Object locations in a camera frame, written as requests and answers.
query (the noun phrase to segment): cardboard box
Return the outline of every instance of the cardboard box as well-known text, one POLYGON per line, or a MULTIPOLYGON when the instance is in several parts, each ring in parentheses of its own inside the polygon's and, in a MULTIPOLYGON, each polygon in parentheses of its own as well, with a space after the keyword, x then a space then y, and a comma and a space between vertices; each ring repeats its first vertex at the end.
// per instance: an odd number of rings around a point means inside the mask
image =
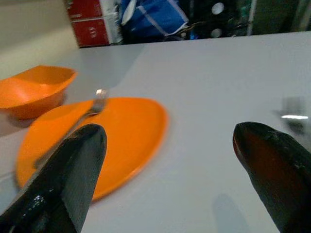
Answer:
POLYGON ((103 17, 75 21, 72 27, 80 47, 109 45, 103 17))
POLYGON ((103 17, 112 11, 114 0, 67 0, 70 19, 81 20, 103 17))

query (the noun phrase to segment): metal object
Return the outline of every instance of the metal object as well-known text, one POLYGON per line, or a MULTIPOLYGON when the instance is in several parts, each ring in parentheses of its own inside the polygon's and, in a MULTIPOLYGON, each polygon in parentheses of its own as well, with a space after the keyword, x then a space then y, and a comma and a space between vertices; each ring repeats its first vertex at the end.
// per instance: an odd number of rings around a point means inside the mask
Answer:
POLYGON ((60 144, 73 133, 78 125, 82 123, 85 118, 88 116, 96 115, 100 113, 105 106, 107 99, 107 91, 104 89, 98 89, 95 93, 95 99, 93 105, 90 109, 87 110, 85 114, 83 114, 75 123, 74 125, 67 131, 67 133, 57 142, 55 143, 42 157, 37 159, 34 163, 34 167, 37 169, 41 165, 45 164, 46 161, 50 158, 50 156, 56 151, 56 149, 60 146, 60 144))
POLYGON ((311 151, 311 124, 307 116, 306 103, 302 97, 283 100, 280 117, 291 135, 308 151, 311 151))

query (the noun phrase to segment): orange bowl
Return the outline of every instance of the orange bowl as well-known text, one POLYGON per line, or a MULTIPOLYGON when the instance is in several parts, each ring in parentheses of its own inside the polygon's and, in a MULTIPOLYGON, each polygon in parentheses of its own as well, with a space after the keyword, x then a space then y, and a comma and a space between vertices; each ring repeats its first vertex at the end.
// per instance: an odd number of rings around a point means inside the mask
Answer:
POLYGON ((37 66, 0 80, 0 110, 31 119, 57 107, 76 72, 65 67, 37 66))

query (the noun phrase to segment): white wall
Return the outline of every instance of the white wall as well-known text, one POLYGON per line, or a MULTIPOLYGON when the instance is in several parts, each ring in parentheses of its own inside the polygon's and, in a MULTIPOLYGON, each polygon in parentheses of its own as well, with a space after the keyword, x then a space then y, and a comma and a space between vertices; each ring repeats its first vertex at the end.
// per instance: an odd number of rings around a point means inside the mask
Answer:
POLYGON ((63 0, 0 0, 0 79, 76 49, 63 0))

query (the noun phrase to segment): blue bag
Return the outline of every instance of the blue bag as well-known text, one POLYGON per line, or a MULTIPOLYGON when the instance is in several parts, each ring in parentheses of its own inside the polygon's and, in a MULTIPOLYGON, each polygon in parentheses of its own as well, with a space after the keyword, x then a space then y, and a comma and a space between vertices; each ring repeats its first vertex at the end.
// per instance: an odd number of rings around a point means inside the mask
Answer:
POLYGON ((188 21, 175 0, 122 0, 122 25, 139 37, 172 35, 188 21))

